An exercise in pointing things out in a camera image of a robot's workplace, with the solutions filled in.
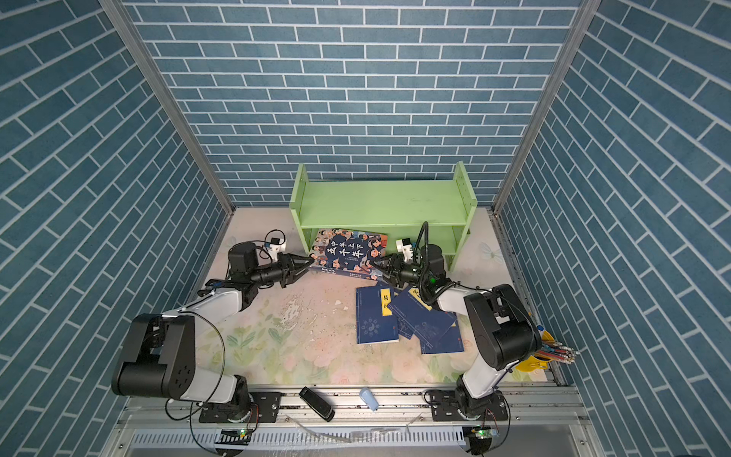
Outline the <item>illustrated cartoon cover book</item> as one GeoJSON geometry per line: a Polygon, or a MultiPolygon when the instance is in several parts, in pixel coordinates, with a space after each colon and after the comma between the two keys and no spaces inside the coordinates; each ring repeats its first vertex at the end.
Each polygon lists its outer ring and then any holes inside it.
{"type": "Polygon", "coordinates": [[[386,256],[388,236],[380,233],[325,228],[318,230],[310,249],[310,268],[321,272],[377,281],[382,272],[372,266],[386,256]]]}

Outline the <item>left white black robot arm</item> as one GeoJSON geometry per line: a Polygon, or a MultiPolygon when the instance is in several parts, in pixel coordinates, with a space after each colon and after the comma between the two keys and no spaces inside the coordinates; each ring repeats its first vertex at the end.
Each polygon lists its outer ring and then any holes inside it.
{"type": "Polygon", "coordinates": [[[207,404],[234,405],[245,411],[251,404],[247,380],[227,375],[225,369],[198,366],[196,340],[212,331],[226,345],[218,325],[243,312],[262,289],[278,284],[283,289],[306,274],[314,260],[278,252],[266,254],[260,241],[238,243],[228,251],[223,279],[207,281],[199,298],[161,314],[140,314],[133,319],[115,371],[112,391],[120,396],[152,397],[207,404]]]}

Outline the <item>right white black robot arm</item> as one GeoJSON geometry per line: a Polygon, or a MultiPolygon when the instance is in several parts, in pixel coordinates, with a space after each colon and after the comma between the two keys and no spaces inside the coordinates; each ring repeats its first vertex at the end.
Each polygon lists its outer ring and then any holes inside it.
{"type": "Polygon", "coordinates": [[[436,245],[421,247],[410,263],[399,252],[374,261],[373,267],[392,286],[418,289],[424,304],[468,317],[478,356],[460,377],[457,391],[469,401],[493,395],[500,381],[542,346],[541,335],[512,286],[480,289],[449,279],[436,245]]]}

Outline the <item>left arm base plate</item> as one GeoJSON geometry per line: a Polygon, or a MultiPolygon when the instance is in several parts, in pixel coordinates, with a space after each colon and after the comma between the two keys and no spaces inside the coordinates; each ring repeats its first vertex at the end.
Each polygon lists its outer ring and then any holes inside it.
{"type": "Polygon", "coordinates": [[[275,423],[278,417],[283,393],[279,391],[254,391],[245,403],[249,414],[234,401],[226,404],[207,403],[203,405],[199,422],[201,424],[275,423]]]}

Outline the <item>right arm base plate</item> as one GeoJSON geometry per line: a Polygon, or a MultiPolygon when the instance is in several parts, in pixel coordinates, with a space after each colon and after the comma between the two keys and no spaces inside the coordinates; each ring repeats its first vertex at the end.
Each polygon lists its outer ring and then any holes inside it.
{"type": "Polygon", "coordinates": [[[464,388],[426,390],[423,399],[435,422],[506,421],[508,401],[500,390],[480,399],[472,398],[464,388]]]}

